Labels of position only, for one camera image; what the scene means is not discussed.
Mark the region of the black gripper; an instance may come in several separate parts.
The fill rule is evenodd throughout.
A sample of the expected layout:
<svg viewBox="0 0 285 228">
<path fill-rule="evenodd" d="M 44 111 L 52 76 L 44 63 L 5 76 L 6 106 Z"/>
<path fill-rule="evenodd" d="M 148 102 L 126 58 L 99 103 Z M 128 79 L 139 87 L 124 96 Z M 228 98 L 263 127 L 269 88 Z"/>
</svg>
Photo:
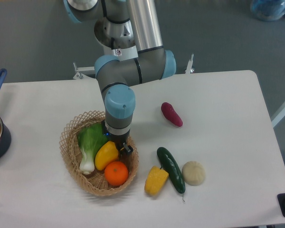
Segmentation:
<svg viewBox="0 0 285 228">
<path fill-rule="evenodd" d="M 115 143 L 117 149 L 119 149 L 121 156 L 128 156 L 133 152 L 133 147 L 127 143 L 129 132 L 122 135 L 114 135 L 109 133 L 105 121 L 101 121 L 102 134 L 107 137 L 108 140 Z"/>
</svg>

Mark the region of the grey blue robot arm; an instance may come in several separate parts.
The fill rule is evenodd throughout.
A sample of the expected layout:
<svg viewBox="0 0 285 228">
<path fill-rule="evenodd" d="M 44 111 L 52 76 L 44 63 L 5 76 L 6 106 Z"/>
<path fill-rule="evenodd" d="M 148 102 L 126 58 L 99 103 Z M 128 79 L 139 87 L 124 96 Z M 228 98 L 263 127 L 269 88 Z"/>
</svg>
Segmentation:
<svg viewBox="0 0 285 228">
<path fill-rule="evenodd" d="M 76 23 L 96 19 L 109 39 L 111 50 L 134 47 L 137 55 L 121 60 L 99 57 L 94 65 L 105 105 L 104 134 L 124 154 L 135 109 L 132 86 L 161 80 L 176 73 L 176 61 L 162 43 L 155 3 L 152 0 L 66 0 L 65 9 Z"/>
</svg>

